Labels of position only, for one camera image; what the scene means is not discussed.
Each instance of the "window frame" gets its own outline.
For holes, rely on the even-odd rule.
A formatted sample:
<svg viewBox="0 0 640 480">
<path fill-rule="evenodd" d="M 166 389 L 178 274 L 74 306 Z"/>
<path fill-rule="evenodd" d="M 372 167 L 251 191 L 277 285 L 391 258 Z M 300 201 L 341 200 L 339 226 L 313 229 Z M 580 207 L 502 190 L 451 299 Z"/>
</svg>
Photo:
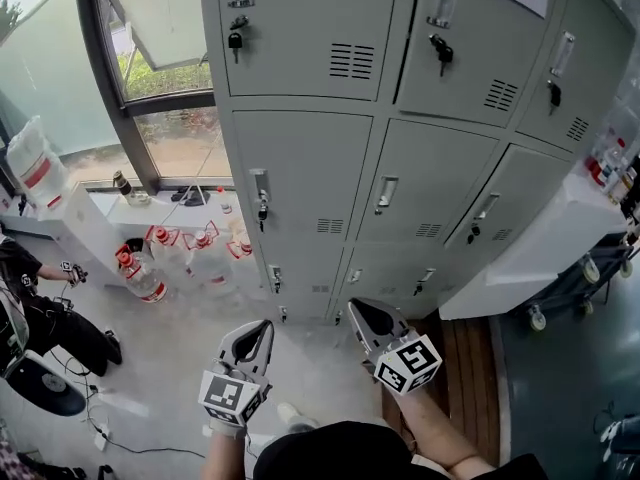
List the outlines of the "window frame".
<svg viewBox="0 0 640 480">
<path fill-rule="evenodd" d="M 189 185 L 195 177 L 162 177 L 147 149 L 147 146 L 136 126 L 137 116 L 185 110 L 192 108 L 215 107 L 214 90 L 197 89 L 169 94 L 148 96 L 134 100 L 125 100 L 120 90 L 122 75 L 117 65 L 117 57 L 110 39 L 106 34 L 100 18 L 100 6 L 111 5 L 122 19 L 122 9 L 118 9 L 115 0 L 77 0 L 80 27 L 84 37 L 91 69 L 104 102 L 107 114 L 113 123 L 122 147 L 136 172 L 140 184 L 151 195 L 162 189 L 172 189 Z M 198 177 L 201 186 L 233 187 L 231 177 Z M 111 182 L 85 182 L 88 189 L 103 189 Z"/>
</svg>

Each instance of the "black shirt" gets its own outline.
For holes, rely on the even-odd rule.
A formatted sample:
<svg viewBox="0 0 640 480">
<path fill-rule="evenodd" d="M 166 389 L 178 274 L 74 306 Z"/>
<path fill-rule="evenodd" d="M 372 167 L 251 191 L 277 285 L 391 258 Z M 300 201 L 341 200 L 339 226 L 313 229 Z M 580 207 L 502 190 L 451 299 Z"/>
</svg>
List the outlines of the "black shirt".
<svg viewBox="0 0 640 480">
<path fill-rule="evenodd" d="M 42 262 L 29 251 L 13 239 L 4 237 L 0 243 L 0 276 L 11 293 L 23 304 L 33 298 L 31 290 L 25 285 L 26 279 L 32 285 L 37 285 L 40 267 Z"/>
<path fill-rule="evenodd" d="M 258 458 L 254 480 L 446 480 L 411 464 L 411 452 L 393 430 L 345 421 L 284 436 Z M 533 455 L 524 455 L 478 480 L 547 480 Z"/>
</svg>

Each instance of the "wooden floor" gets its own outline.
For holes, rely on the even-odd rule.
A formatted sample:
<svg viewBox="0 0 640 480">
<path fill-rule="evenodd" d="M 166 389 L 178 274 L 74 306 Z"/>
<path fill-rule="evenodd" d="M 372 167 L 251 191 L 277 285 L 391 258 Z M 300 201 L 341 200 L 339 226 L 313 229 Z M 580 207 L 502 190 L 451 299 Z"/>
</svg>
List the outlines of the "wooden floor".
<svg viewBox="0 0 640 480">
<path fill-rule="evenodd" d="M 493 349 L 486 318 L 440 321 L 437 312 L 410 324 L 427 334 L 444 364 L 427 385 L 432 398 L 448 414 L 454 426 L 497 466 L 500 456 L 500 420 Z M 412 436 L 400 410 L 386 389 L 382 390 L 382 414 L 411 449 Z"/>
</svg>

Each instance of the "power outlet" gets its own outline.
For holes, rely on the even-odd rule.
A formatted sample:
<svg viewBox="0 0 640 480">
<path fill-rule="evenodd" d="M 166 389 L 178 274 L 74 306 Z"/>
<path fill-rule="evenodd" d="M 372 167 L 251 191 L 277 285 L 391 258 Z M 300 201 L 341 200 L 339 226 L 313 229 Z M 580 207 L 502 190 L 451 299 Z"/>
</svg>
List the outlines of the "power outlet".
<svg viewBox="0 0 640 480">
<path fill-rule="evenodd" d="M 96 445 L 96 448 L 103 452 L 104 448 L 107 446 L 107 438 L 111 437 L 111 434 L 109 432 L 109 428 L 105 424 L 100 425 L 100 430 L 102 431 L 102 434 L 107 437 L 105 438 L 102 434 L 96 433 L 96 438 L 93 442 Z"/>
</svg>

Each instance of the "sneaker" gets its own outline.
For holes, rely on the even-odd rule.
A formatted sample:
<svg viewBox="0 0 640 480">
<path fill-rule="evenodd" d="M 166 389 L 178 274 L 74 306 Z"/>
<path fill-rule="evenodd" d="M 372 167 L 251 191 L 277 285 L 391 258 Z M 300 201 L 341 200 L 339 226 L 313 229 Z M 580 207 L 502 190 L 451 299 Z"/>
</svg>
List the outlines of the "sneaker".
<svg viewBox="0 0 640 480">
<path fill-rule="evenodd" d="M 303 416 L 298 409 L 286 402 L 278 404 L 277 412 L 290 432 L 308 432 L 320 426 L 317 421 Z"/>
<path fill-rule="evenodd" d="M 112 345 L 111 353 L 108 354 L 107 359 L 109 359 L 113 364 L 121 365 L 122 350 L 120 349 L 120 340 L 118 339 L 118 335 L 113 331 L 113 329 L 108 327 L 105 329 L 104 335 Z"/>
</svg>

